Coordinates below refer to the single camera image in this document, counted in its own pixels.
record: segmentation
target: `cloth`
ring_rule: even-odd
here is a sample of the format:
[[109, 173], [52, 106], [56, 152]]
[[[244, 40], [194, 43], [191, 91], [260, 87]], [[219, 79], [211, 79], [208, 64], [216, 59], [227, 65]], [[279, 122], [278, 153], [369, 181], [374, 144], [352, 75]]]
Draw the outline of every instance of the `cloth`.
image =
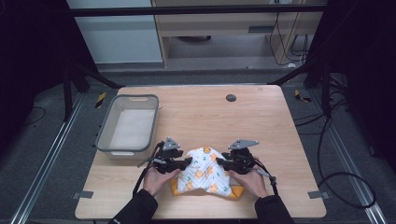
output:
[[[108, 224], [148, 224], [157, 210], [158, 204], [154, 197], [141, 189]], [[255, 203], [260, 224], [293, 224], [288, 210], [279, 196], [260, 198]]]
[[179, 195], [195, 189], [204, 189], [223, 197], [239, 198], [244, 187], [230, 186], [230, 176], [218, 165], [216, 158], [225, 158], [212, 147], [199, 147], [189, 151], [185, 158], [192, 157], [191, 164], [178, 179], [171, 180], [172, 192]]

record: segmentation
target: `patterned cloth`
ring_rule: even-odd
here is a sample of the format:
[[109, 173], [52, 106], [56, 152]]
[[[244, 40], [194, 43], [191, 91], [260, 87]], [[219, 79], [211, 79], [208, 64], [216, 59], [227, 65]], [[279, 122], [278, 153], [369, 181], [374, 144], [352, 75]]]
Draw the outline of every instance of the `patterned cloth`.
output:
[[171, 181], [174, 194], [195, 189], [204, 189], [208, 193], [231, 198], [238, 198], [242, 194], [243, 187], [230, 186], [228, 172], [224, 171], [216, 161], [216, 158], [224, 159], [224, 157], [215, 149], [211, 147], [196, 148], [186, 154], [185, 158], [189, 157], [192, 157], [191, 164], [181, 173], [178, 180]]

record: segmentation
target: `wooden table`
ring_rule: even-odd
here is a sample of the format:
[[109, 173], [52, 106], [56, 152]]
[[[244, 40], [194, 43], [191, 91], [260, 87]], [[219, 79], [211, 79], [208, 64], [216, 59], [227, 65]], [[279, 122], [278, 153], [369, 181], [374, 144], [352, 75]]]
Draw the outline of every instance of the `wooden table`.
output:
[[[318, 190], [304, 149], [294, 127], [282, 90], [278, 86], [165, 86], [120, 89], [119, 94], [152, 93], [160, 99], [156, 142], [171, 136], [184, 153], [197, 147], [220, 152], [237, 138], [258, 140], [250, 147], [277, 178], [279, 195], [292, 217], [323, 217], [322, 199], [310, 199], [307, 192]], [[234, 94], [235, 102], [226, 96]], [[132, 198], [143, 168], [139, 161], [112, 161], [98, 151], [84, 190], [90, 199], [80, 198], [76, 216], [81, 219], [110, 219]], [[272, 194], [268, 179], [267, 189]], [[156, 196], [159, 208], [154, 218], [256, 218], [256, 201], [245, 192], [239, 200], [213, 194], [173, 196], [170, 186]]]

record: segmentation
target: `cable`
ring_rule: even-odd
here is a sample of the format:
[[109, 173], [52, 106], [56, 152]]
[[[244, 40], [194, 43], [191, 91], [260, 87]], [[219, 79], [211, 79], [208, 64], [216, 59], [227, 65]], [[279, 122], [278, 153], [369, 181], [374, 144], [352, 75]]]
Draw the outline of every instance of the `cable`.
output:
[[5, 0], [2, 0], [1, 2], [2, 2], [2, 5], [3, 5], [3, 8], [1, 9], [1, 11], [0, 11], [0, 16], [2, 16], [5, 12], [6, 12], [6, 3], [4, 2]]
[[[369, 207], [371, 207], [371, 206], [373, 206], [373, 205], [375, 204], [375, 202], [376, 202], [376, 195], [375, 195], [375, 191], [373, 190], [373, 188], [370, 186], [370, 184], [369, 184], [366, 180], [364, 180], [362, 177], [360, 177], [360, 176], [358, 176], [358, 175], [355, 175], [355, 174], [352, 174], [352, 173], [348, 173], [348, 172], [337, 172], [337, 173], [333, 173], [333, 174], [331, 174], [331, 175], [328, 175], [328, 176], [326, 176], [326, 177], [324, 176], [324, 174], [323, 174], [323, 172], [322, 172], [321, 163], [320, 163], [320, 149], [321, 149], [321, 144], [322, 144], [322, 141], [323, 141], [323, 135], [324, 135], [324, 133], [325, 133], [325, 131], [326, 131], [325, 128], [326, 128], [326, 126], [327, 126], [327, 123], [328, 123], [329, 120], [331, 120], [331, 119], [332, 119], [331, 117], [326, 118], [325, 125], [323, 126], [322, 132], [321, 132], [321, 134], [320, 134], [319, 142], [318, 142], [317, 162], [318, 162], [319, 174], [320, 174], [320, 177], [322, 178], [322, 180], [318, 183], [318, 188], [319, 188], [321, 185], [324, 184], [324, 185], [326, 185], [326, 187], [335, 195], [335, 197], [337, 197], [338, 199], [340, 199], [342, 202], [346, 203], [347, 205], [350, 205], [350, 206], [352, 206], [352, 207], [359, 208], [359, 209], [366, 209], [366, 208], [369, 208]], [[348, 200], [346, 200], [345, 198], [341, 197], [338, 193], [336, 193], [336, 191], [335, 191], [334, 189], [332, 189], [332, 188], [326, 183], [327, 180], [329, 180], [329, 179], [331, 179], [331, 178], [333, 178], [333, 177], [335, 177], [335, 176], [338, 176], [338, 175], [351, 175], [351, 176], [353, 176], [353, 177], [359, 179], [360, 181], [362, 181], [362, 182], [363, 182], [364, 184], [366, 184], [367, 187], [370, 189], [370, 191], [371, 191], [371, 193], [372, 193], [372, 195], [373, 195], [373, 200], [372, 200], [369, 204], [360, 205], [360, 204], [351, 203], [351, 202], [349, 202]]]
[[[331, 110], [331, 111], [334, 110], [334, 109], [337, 108], [338, 106], [342, 105], [345, 101], [346, 101], [346, 100], [340, 100], [340, 101], [337, 102], [336, 104], [332, 105], [332, 106], [330, 107], [330, 110]], [[314, 122], [314, 121], [320, 119], [320, 118], [323, 117], [323, 116], [325, 116], [325, 114], [319, 114], [319, 116], [315, 117], [314, 119], [311, 119], [311, 120], [309, 120], [309, 121], [306, 121], [306, 122], [303, 122], [303, 123], [300, 123], [300, 124], [296, 124], [295, 126], [296, 126], [296, 127], [299, 127], [299, 126], [303, 126], [303, 125], [312, 123], [312, 122]]]
[[[298, 60], [290, 59], [288, 57], [288, 54], [286, 53], [285, 44], [283, 43], [282, 35], [280, 34], [280, 31], [279, 31], [279, 22], [278, 22], [278, 20], [279, 20], [279, 12], [276, 13], [276, 20], [275, 20], [274, 29], [273, 29], [272, 33], [270, 34], [270, 49], [273, 52], [273, 55], [275, 57], [275, 52], [274, 52], [274, 50], [272, 48], [272, 36], [273, 36], [274, 31], [275, 31], [275, 28], [277, 27], [277, 32], [279, 34], [280, 43], [282, 44], [283, 53], [285, 54], [286, 58], [289, 59], [288, 63], [298, 62]], [[275, 59], [275, 62], [276, 62], [277, 65], [287, 65], [288, 64], [288, 63], [278, 63], [276, 59]]]
[[[325, 129], [325, 131], [329, 130], [331, 125], [332, 125], [332, 119], [330, 120], [330, 123], [327, 125], [327, 128]], [[320, 133], [298, 133], [298, 134], [300, 134], [300, 135], [319, 135], [319, 134], [321, 134], [321, 132]]]
[[41, 110], [43, 111], [43, 114], [41, 115], [40, 118], [38, 118], [38, 119], [36, 119], [36, 120], [34, 120], [34, 121], [31, 121], [31, 122], [23, 123], [23, 125], [31, 125], [31, 124], [34, 124], [34, 123], [38, 122], [39, 120], [43, 119], [44, 116], [46, 115], [46, 110], [45, 110], [43, 107], [41, 107], [41, 106], [34, 106], [33, 109], [41, 109]]
[[[143, 181], [143, 178], [146, 176], [146, 173], [148, 172], [149, 168], [151, 168], [153, 165], [152, 161], [154, 159], [155, 153], [157, 152], [158, 148], [163, 148], [164, 145], [164, 141], [162, 141], [161, 143], [157, 144], [157, 146], [154, 148], [154, 150], [151, 153], [151, 157], [148, 158], [147, 162], [148, 165], [146, 166], [146, 168], [142, 171], [142, 174], [139, 176], [139, 178], [136, 181], [136, 185], [134, 186], [134, 191], [132, 192], [132, 195], [135, 196], [137, 191], [139, 190], [140, 184]], [[140, 165], [143, 165], [145, 162], [143, 161], [142, 163], [140, 163], [137, 167], [140, 167]]]
[[299, 118], [299, 119], [308, 119], [308, 118], [314, 117], [316, 115], [320, 115], [320, 113], [317, 113], [317, 114], [314, 114], [314, 115], [308, 115], [306, 117], [302, 117], [302, 118]]

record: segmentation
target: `metal frame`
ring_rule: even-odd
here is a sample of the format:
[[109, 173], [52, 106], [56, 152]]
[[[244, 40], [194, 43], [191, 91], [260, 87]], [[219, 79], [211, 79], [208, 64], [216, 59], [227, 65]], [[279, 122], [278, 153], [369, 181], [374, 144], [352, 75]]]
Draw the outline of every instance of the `metal frame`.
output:
[[44, 187], [44, 184], [46, 183], [52, 166], [56, 162], [56, 158], [58, 157], [59, 152], [64, 145], [64, 140], [69, 134], [69, 131], [78, 115], [78, 112], [81, 109], [81, 103], [84, 100], [84, 96], [85, 93], [78, 93], [77, 99], [73, 106], [74, 112], [71, 114], [70, 119], [64, 122], [57, 136], [55, 137], [55, 140], [52, 143], [51, 148], [49, 149], [49, 153], [47, 154], [46, 159], [44, 159], [43, 163], [41, 164], [41, 167], [38, 170], [32, 185], [24, 196], [23, 201], [21, 202], [17, 211], [12, 216], [12, 219], [10, 221], [11, 224], [25, 223], [27, 218], [29, 217], [33, 206], [35, 205], [35, 201], [37, 200], [38, 195], [40, 194], [41, 190]]
[[[322, 112], [322, 107], [320, 105], [320, 100], [319, 96], [314, 92], [314, 91], [309, 91], [312, 100], [317, 106], [318, 110]], [[332, 139], [334, 149], [344, 167], [344, 169], [352, 173], [354, 175], [362, 176], [359, 168], [355, 164], [355, 162], [352, 160], [351, 156], [347, 152], [347, 147], [344, 145], [343, 140], [339, 133], [337, 132], [337, 129], [334, 127], [333, 124], [330, 125], [329, 128], [329, 133], [330, 137]], [[351, 184], [358, 195], [361, 204], [368, 204], [372, 201], [373, 195], [370, 191], [370, 189], [365, 185], [363, 182], [358, 181], [356, 178], [350, 178]], [[388, 223], [386, 218], [384, 217], [384, 214], [381, 211], [381, 208], [377, 203], [375, 203], [372, 207], [366, 208], [365, 212], [367, 214], [367, 217], [370, 219], [370, 221], [374, 224], [386, 224]]]
[[143, 16], [175, 14], [259, 13], [259, 12], [315, 12], [324, 11], [326, 4], [241, 5], [197, 7], [116, 7], [54, 10], [51, 13], [73, 17]]

